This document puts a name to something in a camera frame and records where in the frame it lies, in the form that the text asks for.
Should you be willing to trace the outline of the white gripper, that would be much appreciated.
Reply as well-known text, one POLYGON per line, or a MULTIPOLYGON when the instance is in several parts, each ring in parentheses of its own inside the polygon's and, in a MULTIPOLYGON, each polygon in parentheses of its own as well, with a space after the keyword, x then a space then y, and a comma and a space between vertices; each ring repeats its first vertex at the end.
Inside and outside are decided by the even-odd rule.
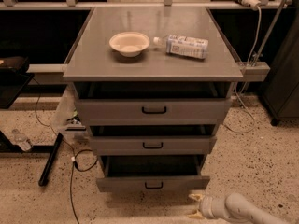
POLYGON ((188 214, 188 218, 191 219, 204 219, 205 217, 208 219, 224 219, 228 220, 231 216, 225 206, 224 198, 215 198, 212 196, 204 196, 199 193, 191 193, 189 198, 200 202, 199 210, 200 212, 188 214))

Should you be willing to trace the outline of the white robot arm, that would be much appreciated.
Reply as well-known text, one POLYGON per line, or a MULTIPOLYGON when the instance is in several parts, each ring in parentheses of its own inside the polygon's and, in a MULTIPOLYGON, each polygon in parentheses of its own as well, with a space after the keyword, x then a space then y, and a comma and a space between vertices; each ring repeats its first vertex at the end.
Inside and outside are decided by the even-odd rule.
POLYGON ((189 218, 223 219, 230 224, 290 224, 258 208, 239 193, 222 198, 192 193, 189 197, 198 202, 189 218))

